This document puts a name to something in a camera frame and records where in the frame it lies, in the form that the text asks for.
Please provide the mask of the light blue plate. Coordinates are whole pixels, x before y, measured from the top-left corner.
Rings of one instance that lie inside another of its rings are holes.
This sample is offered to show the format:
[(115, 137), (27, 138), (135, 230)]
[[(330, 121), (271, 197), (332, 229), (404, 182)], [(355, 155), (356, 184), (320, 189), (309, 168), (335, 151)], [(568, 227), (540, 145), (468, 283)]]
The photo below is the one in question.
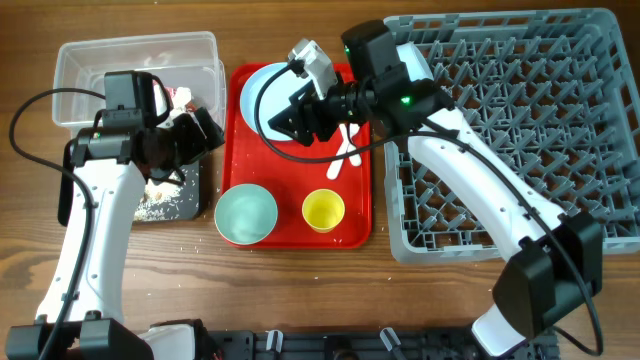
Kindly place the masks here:
[[(285, 62), (272, 63), (261, 67), (246, 81), (240, 95), (240, 110), (243, 119), (251, 130), (256, 133), (254, 119), (256, 98), (264, 84), (279, 70), (286, 67)], [(313, 87), (309, 79), (298, 77), (291, 70), (278, 77), (269, 85), (260, 103), (260, 123), (265, 136), (272, 141), (291, 141), (287, 135), (270, 128), (268, 121), (290, 105), (289, 97), (294, 94), (302, 96), (306, 90)]]

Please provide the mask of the rice and nut leftovers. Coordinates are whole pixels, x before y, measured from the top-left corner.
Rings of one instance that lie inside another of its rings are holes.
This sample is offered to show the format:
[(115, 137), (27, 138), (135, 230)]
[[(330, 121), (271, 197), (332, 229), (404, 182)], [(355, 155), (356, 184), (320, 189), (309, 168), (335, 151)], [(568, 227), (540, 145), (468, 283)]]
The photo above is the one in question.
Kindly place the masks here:
[(171, 183), (145, 186), (144, 196), (134, 215), (134, 221), (162, 222), (193, 219), (200, 210), (200, 167), (198, 164), (181, 168), (185, 175), (182, 186)]

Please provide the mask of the mint green bowl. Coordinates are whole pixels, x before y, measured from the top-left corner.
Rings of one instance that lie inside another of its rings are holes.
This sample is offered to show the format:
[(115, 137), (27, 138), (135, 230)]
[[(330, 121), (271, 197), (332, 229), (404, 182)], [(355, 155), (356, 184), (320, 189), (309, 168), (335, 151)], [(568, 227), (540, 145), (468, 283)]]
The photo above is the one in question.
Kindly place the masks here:
[(214, 220), (218, 232), (232, 244), (253, 245), (264, 240), (276, 227), (278, 205), (264, 187), (240, 184), (220, 197)]

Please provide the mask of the light blue small bowl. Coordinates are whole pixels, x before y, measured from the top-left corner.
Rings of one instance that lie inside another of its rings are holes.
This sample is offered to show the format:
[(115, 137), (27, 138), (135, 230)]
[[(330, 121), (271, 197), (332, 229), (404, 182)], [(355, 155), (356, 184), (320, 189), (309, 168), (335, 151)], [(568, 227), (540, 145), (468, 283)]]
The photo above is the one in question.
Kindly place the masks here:
[(425, 57), (413, 43), (405, 43), (396, 47), (399, 59), (405, 63), (411, 81), (429, 79), (434, 76)]

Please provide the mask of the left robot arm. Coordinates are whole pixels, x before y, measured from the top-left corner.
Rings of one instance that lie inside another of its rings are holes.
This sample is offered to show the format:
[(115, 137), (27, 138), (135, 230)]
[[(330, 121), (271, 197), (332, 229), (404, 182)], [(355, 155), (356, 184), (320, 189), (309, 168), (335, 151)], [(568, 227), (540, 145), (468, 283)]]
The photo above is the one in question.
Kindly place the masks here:
[(66, 234), (52, 283), (31, 325), (10, 328), (10, 359), (220, 359), (222, 349), (199, 319), (166, 321), (142, 334), (124, 325), (122, 281), (135, 212), (147, 182), (185, 182), (183, 166), (224, 143), (205, 108), (164, 126), (164, 86), (148, 72), (108, 72), (92, 125), (78, 131), (57, 165), (58, 220)]

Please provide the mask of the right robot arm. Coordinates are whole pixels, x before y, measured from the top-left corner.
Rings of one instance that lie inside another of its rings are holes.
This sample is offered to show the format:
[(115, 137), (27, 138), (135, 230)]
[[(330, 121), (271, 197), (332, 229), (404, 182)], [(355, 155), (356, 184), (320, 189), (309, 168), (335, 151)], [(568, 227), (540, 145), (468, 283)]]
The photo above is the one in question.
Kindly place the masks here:
[(603, 235), (589, 213), (567, 214), (516, 175), (470, 128), (453, 98), (401, 60), (380, 20), (342, 34), (353, 73), (345, 82), (312, 41), (300, 41), (286, 68), (312, 81), (267, 123), (301, 145), (328, 141), (343, 124), (374, 123), (385, 142), (405, 141), (411, 157), (463, 202), (505, 261), (493, 303), (471, 327), (484, 353), (502, 358), (601, 291)]

